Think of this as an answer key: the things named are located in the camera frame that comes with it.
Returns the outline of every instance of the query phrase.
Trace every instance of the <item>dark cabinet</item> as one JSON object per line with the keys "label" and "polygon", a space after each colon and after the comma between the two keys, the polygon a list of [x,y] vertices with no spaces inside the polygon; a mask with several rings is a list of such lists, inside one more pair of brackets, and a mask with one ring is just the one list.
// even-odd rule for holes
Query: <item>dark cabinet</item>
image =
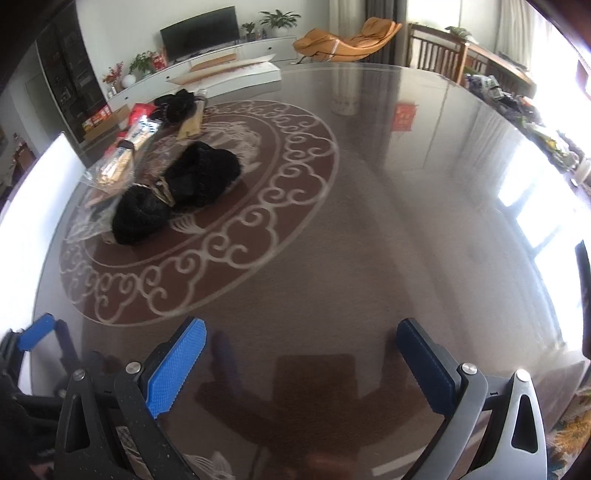
{"label": "dark cabinet", "polygon": [[41,32],[37,50],[57,106],[78,142],[82,142],[83,123],[104,108],[106,101],[84,47],[74,2]]}

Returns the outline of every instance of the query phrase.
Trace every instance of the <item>metal screw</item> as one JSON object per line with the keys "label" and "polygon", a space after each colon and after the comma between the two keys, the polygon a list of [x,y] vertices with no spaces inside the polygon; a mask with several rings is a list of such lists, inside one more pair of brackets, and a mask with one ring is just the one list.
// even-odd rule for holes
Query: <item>metal screw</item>
{"label": "metal screw", "polygon": [[86,372],[84,372],[84,370],[82,370],[82,369],[78,369],[74,373],[72,373],[72,378],[75,381],[79,382],[80,380],[82,380],[84,378],[84,375],[86,375]]}
{"label": "metal screw", "polygon": [[130,362],[125,366],[125,371],[129,374],[136,374],[142,370],[142,364],[139,362]]}
{"label": "metal screw", "polygon": [[476,372],[478,372],[474,364],[462,364],[462,370],[466,375],[476,375]]}
{"label": "metal screw", "polygon": [[531,375],[527,372],[527,370],[523,370],[522,368],[515,372],[515,376],[522,382],[528,382],[531,380]]}

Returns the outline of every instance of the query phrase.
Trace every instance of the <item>decorative rug pattern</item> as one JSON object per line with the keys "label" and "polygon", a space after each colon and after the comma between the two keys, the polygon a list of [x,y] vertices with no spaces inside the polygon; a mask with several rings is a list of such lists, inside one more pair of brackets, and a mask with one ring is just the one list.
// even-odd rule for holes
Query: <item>decorative rug pattern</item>
{"label": "decorative rug pattern", "polygon": [[[68,220],[61,281],[76,309],[110,325],[176,316],[230,290],[293,239],[335,180],[338,149],[317,116],[266,100],[206,109],[200,140],[233,151],[243,174],[214,205],[186,212],[134,247],[80,208]],[[176,133],[152,152],[174,148]]]}

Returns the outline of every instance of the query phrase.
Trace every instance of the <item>clutter on counter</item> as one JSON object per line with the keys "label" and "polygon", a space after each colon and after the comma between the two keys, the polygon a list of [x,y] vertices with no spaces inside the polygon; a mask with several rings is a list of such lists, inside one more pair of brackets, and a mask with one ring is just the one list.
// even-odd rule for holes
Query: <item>clutter on counter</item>
{"label": "clutter on counter", "polygon": [[[584,152],[562,132],[544,125],[533,100],[522,95],[513,96],[503,92],[493,75],[487,77],[467,74],[465,81],[471,93],[496,109],[538,145],[556,167],[562,171],[577,171],[585,159]],[[581,172],[576,176],[580,181],[584,180],[582,177]]]}
{"label": "clutter on counter", "polygon": [[[175,212],[212,204],[241,175],[234,153],[195,140],[206,103],[206,90],[181,89],[134,106],[129,128],[83,176],[92,189],[82,208],[101,218],[95,234],[110,231],[119,244],[137,244]],[[146,161],[150,145],[171,133],[178,148]]]}

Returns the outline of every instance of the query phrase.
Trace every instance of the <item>white vase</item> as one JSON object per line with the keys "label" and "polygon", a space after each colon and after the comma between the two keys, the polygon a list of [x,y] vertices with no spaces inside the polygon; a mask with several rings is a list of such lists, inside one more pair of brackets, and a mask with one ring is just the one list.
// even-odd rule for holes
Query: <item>white vase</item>
{"label": "white vase", "polygon": [[123,79],[121,80],[121,85],[123,85],[124,88],[129,88],[134,83],[135,83],[135,75],[132,75],[130,73],[125,75],[125,77],[123,77]]}
{"label": "white vase", "polygon": [[288,27],[279,27],[274,28],[273,32],[276,37],[286,37],[290,34],[290,29]]}

